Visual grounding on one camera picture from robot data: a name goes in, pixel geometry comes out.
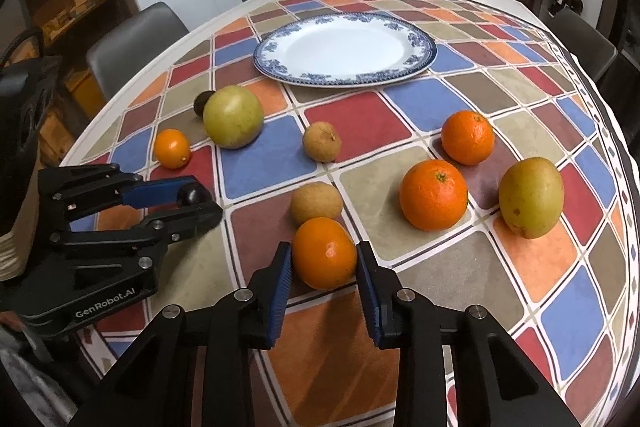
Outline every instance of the colorful tiled tablecloth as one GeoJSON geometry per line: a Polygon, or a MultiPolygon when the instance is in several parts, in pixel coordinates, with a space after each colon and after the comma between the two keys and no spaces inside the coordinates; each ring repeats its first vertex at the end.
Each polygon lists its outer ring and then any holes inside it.
{"type": "MultiPolygon", "coordinates": [[[[166,304],[196,309],[242,287],[279,241],[292,239],[291,191],[324,180],[340,190],[354,240],[372,242],[405,286],[447,307],[484,304],[580,422],[602,425],[638,361],[638,190],[602,102],[568,61],[544,32],[468,0],[277,0],[217,31],[114,115],[84,158],[146,179],[194,174],[225,208],[217,229],[170,251],[157,295],[81,331],[90,360],[104,373],[166,304]],[[380,89],[290,87],[259,76],[252,62],[259,39],[336,10],[415,23],[436,39],[438,57],[419,78],[380,89]],[[201,91],[230,84],[253,91],[266,115],[260,137],[234,151],[213,147],[191,109],[201,91]],[[494,126],[495,151],[475,168],[459,166],[470,197],[455,227],[413,229],[399,212],[398,184],[416,162],[448,159],[440,128],[467,108],[494,126]],[[316,164],[302,151],[303,130],[315,121],[331,122],[342,137],[335,164],[316,164]],[[192,144],[193,160],[181,171],[153,156],[154,137],[166,128],[182,130],[192,144]],[[555,229],[525,241],[500,217],[497,186],[509,166],[535,155],[558,166],[566,201],[555,229]]],[[[141,217],[118,207],[75,228],[128,227],[141,217]]],[[[455,426],[448,352],[446,372],[455,426]]],[[[386,427],[398,352],[374,348],[353,283],[330,294],[297,283],[282,337],[255,354],[252,378],[259,427],[386,427]]]]}

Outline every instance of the white plate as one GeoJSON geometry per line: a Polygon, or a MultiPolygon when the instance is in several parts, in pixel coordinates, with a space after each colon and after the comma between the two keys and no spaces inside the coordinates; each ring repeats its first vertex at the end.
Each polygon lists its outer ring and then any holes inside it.
{"type": "Polygon", "coordinates": [[[287,84],[372,86],[424,71],[436,44],[424,31],[379,13],[336,13],[292,22],[254,51],[255,67],[287,84]]]}

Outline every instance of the orange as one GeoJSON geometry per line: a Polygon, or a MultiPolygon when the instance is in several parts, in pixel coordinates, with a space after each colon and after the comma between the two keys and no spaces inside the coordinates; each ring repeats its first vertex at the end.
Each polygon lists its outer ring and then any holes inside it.
{"type": "Polygon", "coordinates": [[[348,283],[357,259],[347,231],[328,217],[305,221],[291,243],[293,268],[307,286],[316,290],[333,290],[348,283]]]}
{"type": "Polygon", "coordinates": [[[177,129],[165,129],[156,136],[154,154],[163,167],[179,169],[191,159],[189,140],[177,129]]]}
{"type": "Polygon", "coordinates": [[[442,126],[442,148],[462,165],[478,165],[489,158],[494,142],[491,124],[474,111],[458,111],[442,126]]]}
{"type": "Polygon", "coordinates": [[[444,160],[427,160],[409,169],[400,185],[400,208],[421,230],[444,230],[464,216],[468,194],[462,174],[444,160]]]}

